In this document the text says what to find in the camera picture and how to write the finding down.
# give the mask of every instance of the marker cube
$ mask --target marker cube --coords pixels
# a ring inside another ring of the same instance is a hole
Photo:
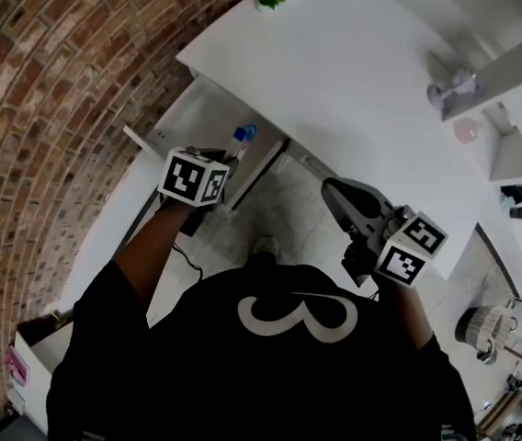
[[[413,288],[447,237],[440,227],[419,212],[388,239],[375,271],[397,284]]]
[[[195,207],[215,204],[230,167],[181,147],[171,149],[158,190]]]

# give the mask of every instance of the floor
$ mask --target floor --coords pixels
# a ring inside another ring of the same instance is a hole
[[[316,266],[339,287],[359,295],[368,296],[375,289],[373,283],[357,289],[341,266],[349,240],[324,205],[319,180],[289,157],[274,165],[233,215],[210,214],[196,236],[180,236],[177,244],[207,277],[242,266],[259,234],[278,238],[284,264]],[[164,318],[197,279],[198,273],[173,253],[147,315],[150,324]],[[428,271],[418,283],[418,292],[443,350],[463,378],[479,420],[484,404],[502,394],[514,361],[508,355],[500,356],[495,364],[485,366],[475,359],[473,348],[455,340],[454,329],[461,314],[472,305],[506,305],[510,288],[474,232],[450,279]]]

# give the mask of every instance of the cable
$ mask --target cable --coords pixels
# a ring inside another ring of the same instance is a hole
[[[165,200],[165,197],[163,196],[163,194],[159,193],[159,204],[161,205],[159,210],[161,210],[163,208],[164,200]],[[204,278],[204,270],[200,266],[194,265],[192,262],[190,262],[189,258],[187,258],[186,252],[184,252],[181,248],[179,248],[179,246],[176,243],[173,244],[173,249],[176,252],[178,252],[179,254],[182,254],[183,257],[186,258],[187,264],[199,272],[198,282],[200,282]]]
[[[190,262],[189,258],[187,258],[186,253],[181,248],[179,248],[175,243],[173,244],[173,249],[176,252],[182,254],[183,257],[186,258],[187,264],[190,265],[192,268],[194,268],[196,271],[199,272],[198,282],[200,282],[204,278],[204,270],[200,266],[194,265],[192,262]]]

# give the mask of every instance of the shoe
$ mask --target shoe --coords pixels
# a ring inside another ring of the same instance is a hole
[[[259,252],[268,252],[277,258],[279,253],[278,239],[267,235],[259,237],[253,246],[253,254],[258,254]]]

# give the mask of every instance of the brick wall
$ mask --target brick wall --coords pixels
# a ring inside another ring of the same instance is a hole
[[[0,0],[0,417],[5,351],[61,290],[145,133],[190,83],[175,56],[240,0]]]

